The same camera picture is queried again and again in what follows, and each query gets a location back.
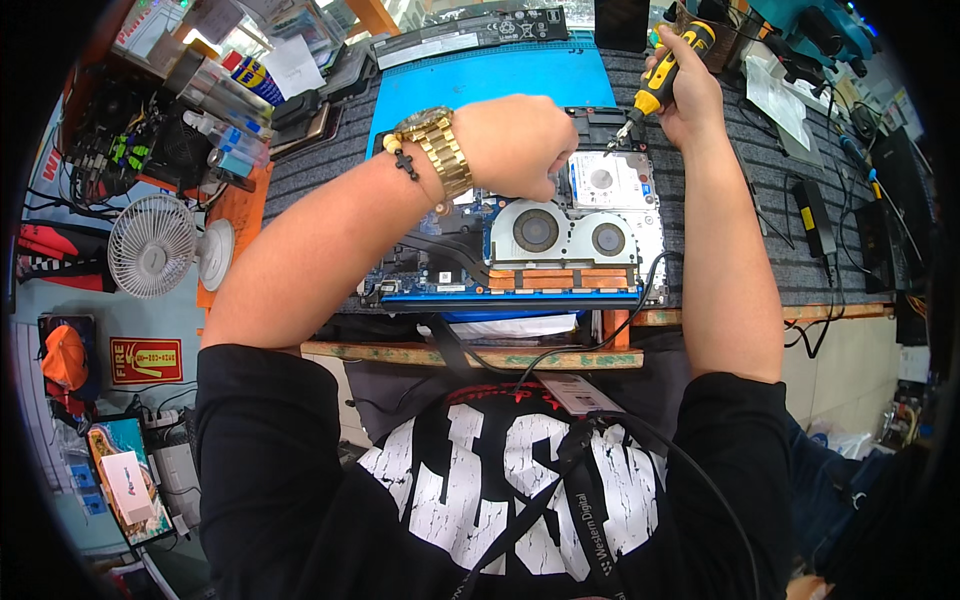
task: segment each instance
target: lanyard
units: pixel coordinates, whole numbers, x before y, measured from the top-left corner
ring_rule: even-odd
[[[570,425],[570,430],[557,448],[557,456],[560,459],[560,476],[535,495],[530,503],[520,511],[520,514],[511,521],[510,526],[496,537],[487,551],[480,557],[480,560],[477,561],[477,564],[473,566],[473,569],[467,573],[460,585],[454,590],[450,600],[470,598],[480,571],[498,556],[510,550],[516,541],[533,527],[537,519],[546,512],[547,504],[561,481],[564,482],[567,503],[574,513],[574,529],[590,565],[589,576],[607,597],[615,600],[626,600],[627,595],[623,589],[620,574],[613,563],[613,553],[607,543],[603,523],[593,513],[593,507],[598,506],[598,497],[584,463],[584,456],[590,445],[590,437],[593,435],[593,429],[597,424],[595,419],[583,419]]]

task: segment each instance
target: gold watch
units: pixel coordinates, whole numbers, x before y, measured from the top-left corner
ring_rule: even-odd
[[[453,136],[453,110],[434,107],[420,110],[403,119],[394,127],[394,144],[403,140],[419,142],[444,185],[444,201],[435,210],[444,215],[451,210],[451,201],[473,187],[467,159]]]

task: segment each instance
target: desk fan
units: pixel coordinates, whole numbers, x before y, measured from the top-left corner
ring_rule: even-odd
[[[174,196],[151,194],[134,201],[110,232],[110,273],[135,298],[155,298],[174,289],[195,258],[200,282],[216,290],[233,258],[233,225],[218,219],[198,235],[193,213]]]

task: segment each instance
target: yellow screwdriver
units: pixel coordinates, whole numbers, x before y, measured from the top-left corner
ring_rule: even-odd
[[[701,59],[707,54],[716,39],[713,30],[703,21],[691,22],[681,37],[693,47],[693,51]],[[680,64],[677,63],[677,57],[673,56],[673,51],[667,50],[666,54],[657,61],[657,64],[643,74],[643,77],[640,78],[640,89],[634,96],[634,107],[627,111],[627,122],[611,138],[604,156],[621,144],[627,133],[634,128],[636,123],[642,121],[643,117],[673,100],[673,81],[677,79],[677,71],[679,70]]]

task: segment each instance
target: computer monitor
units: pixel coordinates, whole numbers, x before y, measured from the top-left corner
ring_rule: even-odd
[[[86,445],[110,511],[131,547],[173,531],[173,520],[147,461],[138,418],[106,418],[93,423],[86,433]]]

